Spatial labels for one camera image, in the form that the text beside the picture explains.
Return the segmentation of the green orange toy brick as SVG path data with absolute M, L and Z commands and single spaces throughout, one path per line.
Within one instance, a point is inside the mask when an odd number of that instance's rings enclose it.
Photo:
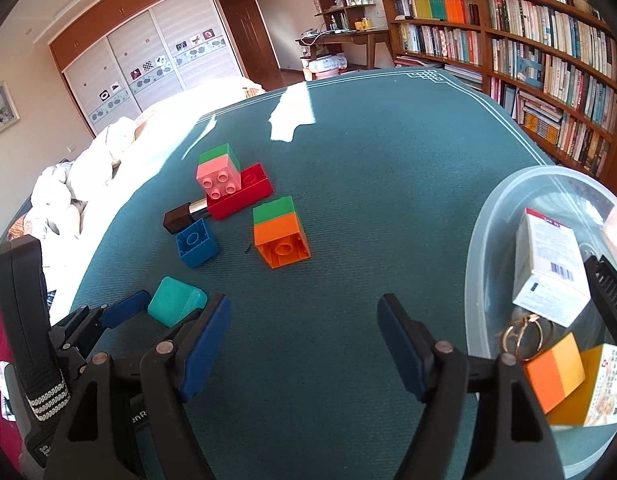
M 272 269 L 310 258 L 309 243 L 290 195 L 255 206 L 252 218 L 254 246 Z

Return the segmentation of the green pink toy brick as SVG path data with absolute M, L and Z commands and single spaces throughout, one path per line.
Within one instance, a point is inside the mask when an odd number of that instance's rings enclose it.
M 211 148 L 199 156 L 196 180 L 212 200 L 219 200 L 241 190 L 240 162 L 228 143 Z

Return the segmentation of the framed wedding photo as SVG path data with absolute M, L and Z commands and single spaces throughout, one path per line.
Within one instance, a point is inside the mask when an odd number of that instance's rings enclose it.
M 5 81 L 0 81 L 0 134 L 20 120 Z

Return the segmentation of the red long toy brick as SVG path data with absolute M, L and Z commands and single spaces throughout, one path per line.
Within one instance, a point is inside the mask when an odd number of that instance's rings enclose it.
M 243 169 L 240 176 L 239 191 L 222 196 L 218 200 L 213 200 L 213 198 L 206 200 L 208 212 L 214 220 L 224 220 L 274 193 L 273 184 L 259 162 Z

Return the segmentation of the white red carton box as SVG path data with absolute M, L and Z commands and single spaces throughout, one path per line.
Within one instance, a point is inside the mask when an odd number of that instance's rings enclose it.
M 513 304 L 568 327 L 589 300 L 589 282 L 574 230 L 525 209 L 516 233 Z

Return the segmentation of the blue toy brick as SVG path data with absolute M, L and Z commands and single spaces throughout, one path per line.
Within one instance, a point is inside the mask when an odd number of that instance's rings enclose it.
M 191 269 L 199 268 L 220 252 L 216 239 L 209 233 L 182 232 L 176 236 L 176 243 L 179 259 Z

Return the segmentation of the brown lipstick tube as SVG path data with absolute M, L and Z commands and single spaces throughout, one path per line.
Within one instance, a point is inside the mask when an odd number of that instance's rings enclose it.
M 182 204 L 164 214 L 164 229 L 171 234 L 182 232 L 199 218 L 202 218 L 207 210 L 208 203 L 205 198 L 196 200 L 194 203 Z

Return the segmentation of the teal table mat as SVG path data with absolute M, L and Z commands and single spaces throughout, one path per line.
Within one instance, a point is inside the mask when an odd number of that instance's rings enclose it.
M 212 224 L 220 253 L 179 260 L 165 211 L 198 192 L 194 166 L 229 143 L 291 196 L 311 256 L 271 269 L 252 214 Z M 467 261 L 487 196 L 523 180 L 487 232 L 487 275 Z M 58 304 L 78 307 L 155 290 L 171 276 L 226 295 L 232 322 L 208 383 L 188 406 L 220 479 L 390 479 L 423 406 L 408 393 L 377 324 L 387 292 L 435 337 L 463 346 L 468 283 L 487 292 L 495 346 L 513 304 L 515 234 L 523 209 L 565 222 L 586 254 L 603 252 L 613 199 L 568 178 L 488 96 L 437 70 L 374 70 L 269 92 L 199 116 L 166 104 L 111 191 Z

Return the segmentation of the teal oval case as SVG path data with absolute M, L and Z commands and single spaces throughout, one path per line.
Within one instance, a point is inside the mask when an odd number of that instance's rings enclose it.
M 148 314 L 167 327 L 174 327 L 196 309 L 203 309 L 208 295 L 201 289 L 164 276 L 148 306 Z

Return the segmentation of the clear plastic bowl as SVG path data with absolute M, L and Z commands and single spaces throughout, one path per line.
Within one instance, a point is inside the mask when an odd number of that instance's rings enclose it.
M 469 245 L 468 350 L 522 367 L 570 478 L 599 466 L 617 434 L 615 234 L 612 192 L 538 166 L 496 186 Z

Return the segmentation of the small wooden shelf unit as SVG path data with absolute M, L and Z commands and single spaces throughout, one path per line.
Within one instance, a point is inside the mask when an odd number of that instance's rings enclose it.
M 316 16 L 326 30 L 356 31 L 355 24 L 368 18 L 375 0 L 314 0 Z

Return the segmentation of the orange yellow toy brick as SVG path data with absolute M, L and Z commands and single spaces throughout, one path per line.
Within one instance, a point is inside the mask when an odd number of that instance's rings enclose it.
M 580 350 L 573 333 L 526 362 L 523 370 L 545 414 L 566 400 L 585 379 Z

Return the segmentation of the black comb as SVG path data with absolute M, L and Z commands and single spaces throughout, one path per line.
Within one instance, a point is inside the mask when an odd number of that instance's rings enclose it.
M 606 257 L 591 255 L 584 263 L 589 290 L 598 313 L 617 344 L 617 270 Z

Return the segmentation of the wooden desk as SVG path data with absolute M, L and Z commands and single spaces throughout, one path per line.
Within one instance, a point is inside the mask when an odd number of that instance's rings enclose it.
M 390 62 L 393 62 L 394 52 L 390 44 L 390 35 L 386 29 L 374 28 L 351 32 L 351 30 L 323 30 L 315 34 L 306 35 L 295 40 L 303 49 L 303 60 L 306 66 L 303 68 L 305 79 L 316 80 L 317 74 L 310 70 L 310 64 L 324 55 L 339 55 L 345 53 L 345 46 L 359 46 L 365 49 L 365 61 L 363 63 L 348 62 L 345 72 L 354 70 L 375 70 L 377 65 L 377 47 L 383 44 L 388 52 Z

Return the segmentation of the brown wooden door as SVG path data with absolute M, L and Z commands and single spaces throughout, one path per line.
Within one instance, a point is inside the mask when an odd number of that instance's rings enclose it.
M 284 85 L 258 1 L 220 0 L 246 76 L 265 90 Z

